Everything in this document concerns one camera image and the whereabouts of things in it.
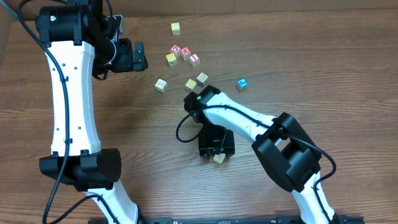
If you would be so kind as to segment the green-sided wooden picture block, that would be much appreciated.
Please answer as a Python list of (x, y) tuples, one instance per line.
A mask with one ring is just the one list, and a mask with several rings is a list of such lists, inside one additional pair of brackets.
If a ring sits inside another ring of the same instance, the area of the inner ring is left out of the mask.
[(213, 160), (218, 164), (222, 164), (226, 160), (226, 154), (215, 154)]

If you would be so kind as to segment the wooden block letter E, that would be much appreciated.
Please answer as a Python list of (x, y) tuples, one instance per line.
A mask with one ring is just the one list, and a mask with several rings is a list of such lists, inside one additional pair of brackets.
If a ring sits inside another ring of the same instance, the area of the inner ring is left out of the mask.
[(207, 82), (207, 79), (208, 79), (208, 75), (206, 75), (203, 72), (201, 72), (199, 74), (199, 76), (197, 76), (196, 81), (197, 81), (199, 86), (205, 86), (205, 84)]

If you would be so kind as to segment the blue-topped wooden letter block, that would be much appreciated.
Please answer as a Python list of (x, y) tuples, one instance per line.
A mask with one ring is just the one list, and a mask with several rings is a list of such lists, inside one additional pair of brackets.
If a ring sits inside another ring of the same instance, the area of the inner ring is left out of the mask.
[(248, 85), (248, 80), (244, 77), (240, 78), (236, 82), (236, 88), (238, 89), (238, 91), (244, 91), (248, 87)]

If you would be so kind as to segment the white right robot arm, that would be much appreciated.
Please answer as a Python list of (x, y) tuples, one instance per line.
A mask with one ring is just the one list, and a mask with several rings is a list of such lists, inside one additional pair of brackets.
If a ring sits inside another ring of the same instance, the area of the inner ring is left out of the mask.
[(224, 127), (251, 143), (266, 174), (294, 196), (302, 222), (338, 223), (321, 185), (335, 173), (336, 163), (292, 115), (255, 112), (211, 85), (190, 92), (183, 101), (197, 123)]

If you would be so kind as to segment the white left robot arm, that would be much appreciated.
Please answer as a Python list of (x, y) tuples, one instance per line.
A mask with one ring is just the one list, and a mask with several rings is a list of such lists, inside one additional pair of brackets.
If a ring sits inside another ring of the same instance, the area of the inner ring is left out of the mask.
[(93, 79), (148, 67), (142, 42), (123, 39), (123, 17), (103, 14), (101, 1), (67, 1), (41, 8), (35, 22), (52, 80), (54, 131), (41, 173), (92, 199), (106, 223), (143, 223), (121, 183), (118, 149), (104, 149), (95, 125)]

